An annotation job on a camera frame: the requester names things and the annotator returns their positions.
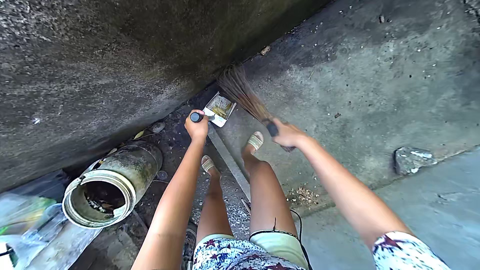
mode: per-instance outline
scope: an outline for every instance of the stone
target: stone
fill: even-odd
[[[437,164],[433,154],[426,149],[402,147],[395,151],[395,170],[400,175],[410,175],[421,167]]]
[[[153,123],[153,125],[151,125],[150,130],[153,133],[159,133],[164,128],[165,128],[165,123],[164,122],[156,122],[156,123]]]

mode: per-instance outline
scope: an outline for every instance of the concrete floor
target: concrete floor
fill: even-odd
[[[478,164],[480,148],[376,191],[452,269],[480,265]],[[374,268],[370,251],[336,208],[304,218],[302,239],[313,269]]]
[[[478,19],[457,0],[340,0],[245,62],[267,108],[315,137],[371,188],[397,179],[393,152],[430,149],[438,160],[480,144]],[[242,109],[218,128],[240,167],[255,130],[294,209],[332,205],[309,163],[270,142]],[[320,194],[299,203],[300,187]]]

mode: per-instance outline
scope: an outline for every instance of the plastic bag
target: plastic bag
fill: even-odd
[[[14,250],[12,262],[15,270],[22,270],[42,251],[67,223],[61,204],[48,207],[41,218],[22,235],[1,235],[0,242],[7,243]]]
[[[21,235],[32,227],[47,207],[61,202],[68,181],[59,170],[1,193],[0,235]]]

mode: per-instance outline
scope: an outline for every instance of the dry leaf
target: dry leaf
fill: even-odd
[[[136,139],[140,138],[143,134],[144,134],[144,130],[137,133],[137,135],[135,135],[135,137],[133,139],[136,140]]]
[[[113,148],[112,150],[110,150],[110,152],[108,152],[107,156],[110,155],[111,153],[116,152],[116,151],[117,151],[117,149],[116,149],[116,148]]]

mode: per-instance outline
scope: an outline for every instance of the wet concrete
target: wet concrete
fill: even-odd
[[[106,153],[327,1],[0,3],[0,190]]]
[[[336,1],[244,66],[274,115],[376,189],[398,179],[393,153],[400,147],[443,160],[480,144],[474,11],[457,0]],[[266,137],[256,156],[272,165],[294,209],[333,206],[303,155],[272,143],[242,109],[217,131],[242,167],[240,149],[256,130]]]

